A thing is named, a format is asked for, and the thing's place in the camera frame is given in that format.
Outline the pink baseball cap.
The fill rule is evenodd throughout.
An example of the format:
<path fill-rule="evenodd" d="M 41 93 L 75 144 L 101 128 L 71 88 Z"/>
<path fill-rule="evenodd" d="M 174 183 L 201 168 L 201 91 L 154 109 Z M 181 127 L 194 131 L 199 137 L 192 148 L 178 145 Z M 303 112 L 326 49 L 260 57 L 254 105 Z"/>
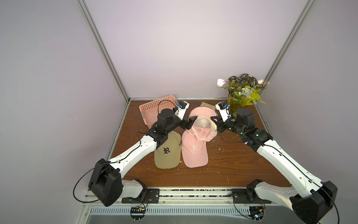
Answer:
<path fill-rule="evenodd" d="M 203 167 L 208 164 L 207 142 L 200 141 L 185 130 L 182 134 L 182 157 L 189 168 Z"/>

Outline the beige baseball cap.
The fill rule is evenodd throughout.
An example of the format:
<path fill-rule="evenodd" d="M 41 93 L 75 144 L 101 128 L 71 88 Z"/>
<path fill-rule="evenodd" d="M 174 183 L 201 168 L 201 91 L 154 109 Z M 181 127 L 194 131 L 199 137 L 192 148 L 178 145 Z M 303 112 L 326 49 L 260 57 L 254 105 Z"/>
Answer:
<path fill-rule="evenodd" d="M 154 151 L 155 165 L 159 169 L 173 169 L 181 160 L 181 135 L 175 131 L 168 134 L 168 139 Z"/>

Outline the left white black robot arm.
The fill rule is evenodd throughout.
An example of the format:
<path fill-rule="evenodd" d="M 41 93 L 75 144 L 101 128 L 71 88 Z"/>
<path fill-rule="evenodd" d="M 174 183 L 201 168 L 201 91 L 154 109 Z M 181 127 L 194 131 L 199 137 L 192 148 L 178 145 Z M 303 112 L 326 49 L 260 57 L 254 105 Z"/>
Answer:
<path fill-rule="evenodd" d="M 145 156 L 154 152 L 168 139 L 170 132 L 178 127 L 190 129 L 197 119 L 191 116 L 184 119 L 186 109 L 163 109 L 157 122 L 135 145 L 110 160 L 100 159 L 91 175 L 88 188 L 106 207 L 114 204 L 118 198 L 138 198 L 144 185 L 137 180 L 124 180 L 128 171 Z"/>

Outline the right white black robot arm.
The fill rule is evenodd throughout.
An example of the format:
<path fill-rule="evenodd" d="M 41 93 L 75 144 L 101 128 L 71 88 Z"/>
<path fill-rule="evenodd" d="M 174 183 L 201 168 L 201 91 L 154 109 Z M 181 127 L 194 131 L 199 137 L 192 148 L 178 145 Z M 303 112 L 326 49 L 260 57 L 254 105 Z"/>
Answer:
<path fill-rule="evenodd" d="M 218 103 L 219 115 L 211 117 L 219 133 L 225 130 L 239 135 L 241 141 L 269 161 L 291 184 L 278 187 L 256 179 L 247 185 L 250 200 L 258 198 L 284 206 L 306 224 L 317 224 L 332 209 L 336 208 L 337 186 L 331 181 L 323 182 L 307 171 L 288 155 L 265 130 L 257 128 L 253 113 L 240 108 L 233 116 L 229 105 Z"/>

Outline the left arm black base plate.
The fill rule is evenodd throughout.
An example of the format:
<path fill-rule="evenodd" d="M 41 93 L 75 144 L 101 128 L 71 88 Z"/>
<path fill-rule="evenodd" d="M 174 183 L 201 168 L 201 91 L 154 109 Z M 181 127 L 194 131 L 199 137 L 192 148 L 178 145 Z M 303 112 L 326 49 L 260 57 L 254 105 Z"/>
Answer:
<path fill-rule="evenodd" d="M 126 197 L 122 198 L 121 203 L 158 203 L 160 189 L 145 188 L 136 198 Z"/>

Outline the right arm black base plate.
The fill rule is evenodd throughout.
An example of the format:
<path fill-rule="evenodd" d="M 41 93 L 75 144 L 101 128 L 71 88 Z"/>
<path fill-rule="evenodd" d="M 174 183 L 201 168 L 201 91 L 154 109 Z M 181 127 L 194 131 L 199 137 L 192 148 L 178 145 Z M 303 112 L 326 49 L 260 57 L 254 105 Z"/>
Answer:
<path fill-rule="evenodd" d="M 231 194 L 228 195 L 233 198 L 234 203 L 244 204 L 271 204 L 269 200 L 260 199 L 253 191 L 249 189 L 231 189 Z"/>

